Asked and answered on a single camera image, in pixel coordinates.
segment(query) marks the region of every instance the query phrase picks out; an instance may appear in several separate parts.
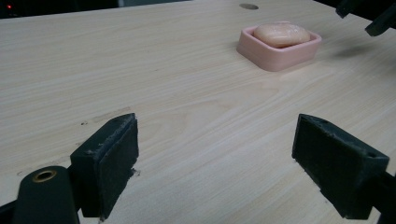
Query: soap dish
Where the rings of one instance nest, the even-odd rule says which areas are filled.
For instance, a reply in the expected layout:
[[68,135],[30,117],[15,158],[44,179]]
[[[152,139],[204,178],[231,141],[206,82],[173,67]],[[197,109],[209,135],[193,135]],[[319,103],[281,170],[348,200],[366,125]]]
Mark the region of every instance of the soap dish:
[[253,36],[257,26],[242,30],[236,50],[261,69],[277,72],[314,58],[321,41],[320,35],[307,31],[310,40],[303,44],[275,49]]

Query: light wood grain surface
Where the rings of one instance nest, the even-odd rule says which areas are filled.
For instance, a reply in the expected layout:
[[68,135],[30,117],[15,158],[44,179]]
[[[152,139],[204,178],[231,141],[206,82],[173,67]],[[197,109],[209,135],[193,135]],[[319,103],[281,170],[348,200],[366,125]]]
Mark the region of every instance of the light wood grain surface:
[[[259,7],[247,10],[239,6]],[[291,21],[322,36],[314,60],[270,73],[240,31]],[[0,204],[108,119],[135,112],[140,157],[106,223],[346,220],[291,158],[299,113],[381,150],[396,172],[396,31],[310,0],[196,0],[0,21]],[[97,223],[81,218],[81,223]]]

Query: black object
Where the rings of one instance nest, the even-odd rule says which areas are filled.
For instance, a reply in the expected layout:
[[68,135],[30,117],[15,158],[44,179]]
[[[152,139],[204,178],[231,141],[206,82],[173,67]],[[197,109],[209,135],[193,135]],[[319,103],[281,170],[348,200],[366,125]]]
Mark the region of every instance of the black object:
[[79,223],[84,217],[108,218],[138,157],[134,114],[107,122],[70,156],[68,169],[49,166],[32,172],[18,199],[0,207],[0,223]]
[[367,219],[374,206],[382,223],[396,223],[396,179],[389,157],[325,119],[300,115],[291,155],[338,213]]
[[395,0],[314,0],[335,7],[337,14],[344,18],[352,13],[364,19],[374,21],[366,31],[371,36],[383,34],[388,28],[396,28]]

